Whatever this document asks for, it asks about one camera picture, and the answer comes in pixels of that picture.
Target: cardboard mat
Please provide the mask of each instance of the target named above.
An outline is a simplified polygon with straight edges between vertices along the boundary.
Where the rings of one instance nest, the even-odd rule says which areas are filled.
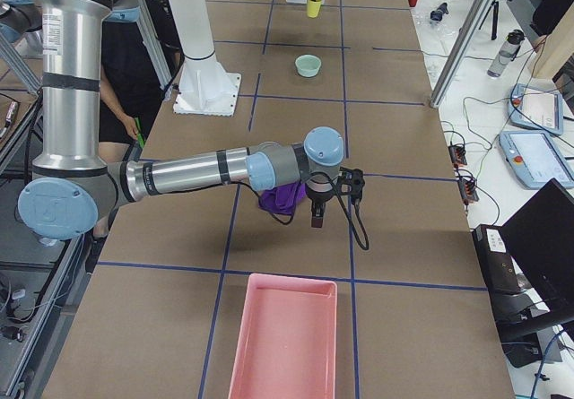
[[[371,250],[335,200],[321,230],[309,201],[284,227],[235,186],[122,208],[43,397],[227,397],[252,272],[337,281],[337,397],[513,397],[406,0],[326,0],[315,21],[284,0],[208,9],[218,59],[243,74],[236,113],[166,103],[143,158],[331,126],[368,174]],[[303,79],[308,53],[323,67]]]

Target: black monitor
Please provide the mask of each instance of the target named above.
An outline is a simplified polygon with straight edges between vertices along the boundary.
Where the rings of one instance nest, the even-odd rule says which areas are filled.
[[[574,198],[550,180],[500,228],[525,277],[550,312],[500,325],[500,339],[513,341],[553,325],[574,336]]]

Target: pink tray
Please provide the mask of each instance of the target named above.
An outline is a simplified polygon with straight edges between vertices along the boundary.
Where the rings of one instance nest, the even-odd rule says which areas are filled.
[[[337,286],[253,273],[230,399],[333,399]]]

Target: water bottle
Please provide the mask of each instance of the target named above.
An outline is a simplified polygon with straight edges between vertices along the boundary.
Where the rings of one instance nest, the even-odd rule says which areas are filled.
[[[516,58],[523,41],[524,33],[521,30],[511,31],[486,73],[493,78],[498,78],[504,72],[506,65]]]

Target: person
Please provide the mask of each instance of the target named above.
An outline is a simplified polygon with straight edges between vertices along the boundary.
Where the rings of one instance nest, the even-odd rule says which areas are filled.
[[[145,0],[168,66],[176,70],[179,48],[173,20],[157,0]],[[138,134],[149,136],[163,101],[163,89],[137,23],[104,22],[101,36],[99,155],[107,163],[124,159]],[[109,217],[92,231],[92,253],[99,254],[109,233]]]

